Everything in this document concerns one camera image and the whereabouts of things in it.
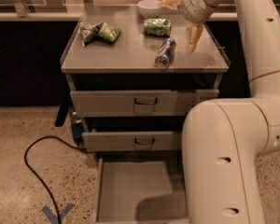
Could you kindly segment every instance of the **countertop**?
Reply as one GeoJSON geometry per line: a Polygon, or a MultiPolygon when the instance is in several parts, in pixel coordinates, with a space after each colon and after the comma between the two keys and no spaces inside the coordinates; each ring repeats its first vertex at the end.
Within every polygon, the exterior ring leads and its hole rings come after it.
{"type": "Polygon", "coordinates": [[[180,14],[161,16],[172,21],[171,38],[176,42],[175,57],[166,70],[154,64],[165,39],[144,35],[143,22],[137,6],[92,7],[83,21],[91,24],[105,21],[122,32],[114,44],[93,41],[82,47],[79,33],[73,34],[62,70],[66,74],[79,73],[223,73],[228,70],[213,38],[206,29],[196,51],[186,54],[186,27],[189,22],[180,14]]]}

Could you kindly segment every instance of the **blue tape mark on floor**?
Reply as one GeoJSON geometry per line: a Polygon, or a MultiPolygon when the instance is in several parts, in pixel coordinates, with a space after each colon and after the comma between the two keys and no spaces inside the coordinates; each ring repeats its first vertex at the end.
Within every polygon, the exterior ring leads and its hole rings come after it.
{"type": "MultiPolygon", "coordinates": [[[[72,210],[72,208],[75,205],[72,203],[69,203],[64,210],[60,213],[60,219],[63,220],[64,217],[72,210]]],[[[49,219],[49,221],[52,224],[58,224],[58,218],[51,212],[51,210],[49,210],[49,208],[45,205],[44,208],[42,209],[42,212],[46,215],[47,219],[49,219]]]]}

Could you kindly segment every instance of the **speckled floor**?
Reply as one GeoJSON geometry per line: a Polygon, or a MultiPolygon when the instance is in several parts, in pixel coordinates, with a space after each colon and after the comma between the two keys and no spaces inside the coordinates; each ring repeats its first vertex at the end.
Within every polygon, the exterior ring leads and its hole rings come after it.
{"type": "MultiPolygon", "coordinates": [[[[75,145],[68,118],[62,128],[54,126],[57,112],[55,106],[0,107],[0,224],[53,223],[42,211],[47,206],[55,214],[52,201],[23,156],[45,135],[75,145]]],[[[91,223],[96,178],[92,155],[44,140],[31,149],[28,159],[49,184],[60,209],[74,205],[63,223],[91,223]]],[[[256,166],[267,224],[280,224],[280,152],[257,158],[256,166]]]]}

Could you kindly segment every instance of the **bowl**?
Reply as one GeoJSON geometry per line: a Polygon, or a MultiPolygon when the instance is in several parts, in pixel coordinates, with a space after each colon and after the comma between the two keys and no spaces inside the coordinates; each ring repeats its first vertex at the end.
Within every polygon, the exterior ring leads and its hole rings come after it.
{"type": "Polygon", "coordinates": [[[162,7],[158,6],[159,0],[142,0],[138,3],[139,12],[145,19],[158,18],[162,7]]]}

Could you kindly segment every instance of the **can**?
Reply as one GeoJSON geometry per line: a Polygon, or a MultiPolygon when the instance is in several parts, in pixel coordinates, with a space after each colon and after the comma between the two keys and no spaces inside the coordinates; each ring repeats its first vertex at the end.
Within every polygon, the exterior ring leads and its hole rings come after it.
{"type": "Polygon", "coordinates": [[[174,58],[176,42],[172,38],[166,39],[159,50],[155,64],[160,69],[167,69],[174,58]]]}

